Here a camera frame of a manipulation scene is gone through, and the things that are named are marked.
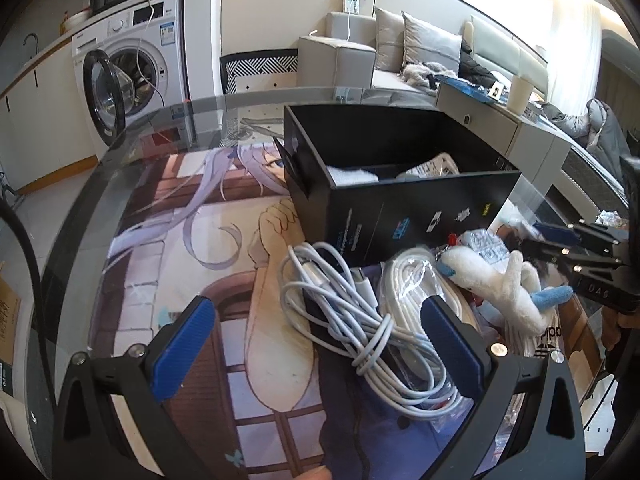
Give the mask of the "person's left hand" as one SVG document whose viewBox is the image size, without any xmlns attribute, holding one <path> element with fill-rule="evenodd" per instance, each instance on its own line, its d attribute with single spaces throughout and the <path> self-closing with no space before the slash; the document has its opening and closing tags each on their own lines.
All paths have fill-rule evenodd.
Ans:
<svg viewBox="0 0 640 480">
<path fill-rule="evenodd" d="M 314 469 L 303 472 L 294 480 L 332 480 L 332 474 L 329 468 L 321 465 Z"/>
</svg>

